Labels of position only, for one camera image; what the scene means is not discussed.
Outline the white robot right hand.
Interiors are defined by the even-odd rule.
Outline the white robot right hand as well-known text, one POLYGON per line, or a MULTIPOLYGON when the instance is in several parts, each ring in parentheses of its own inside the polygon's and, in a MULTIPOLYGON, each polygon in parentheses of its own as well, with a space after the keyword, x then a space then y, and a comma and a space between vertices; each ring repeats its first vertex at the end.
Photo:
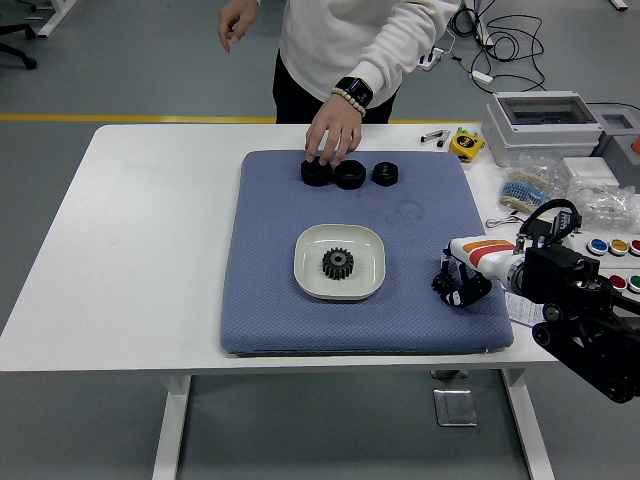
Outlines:
POLYGON ((456 238, 443 249, 432 289, 444 303, 459 307, 488 295, 496 281, 507 291, 520 294, 523 266, 524 253, 508 240, 486 236, 456 238))

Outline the person's right hand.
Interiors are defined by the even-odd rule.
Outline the person's right hand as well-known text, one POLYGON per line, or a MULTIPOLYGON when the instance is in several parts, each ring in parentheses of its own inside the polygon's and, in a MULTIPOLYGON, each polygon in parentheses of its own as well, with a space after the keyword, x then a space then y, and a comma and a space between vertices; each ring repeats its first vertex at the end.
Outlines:
POLYGON ((259 10, 260 1, 256 0, 231 0, 220 9, 218 37, 226 53, 244 37, 259 10))

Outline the person's left hand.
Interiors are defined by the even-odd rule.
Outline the person's left hand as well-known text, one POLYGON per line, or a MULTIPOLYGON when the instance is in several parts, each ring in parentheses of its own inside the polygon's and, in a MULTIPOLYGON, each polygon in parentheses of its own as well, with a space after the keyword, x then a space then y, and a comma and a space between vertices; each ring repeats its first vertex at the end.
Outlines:
POLYGON ((362 139, 362 115, 347 100, 331 94, 306 132, 306 161, 312 162, 323 147, 319 163, 338 165, 362 139))

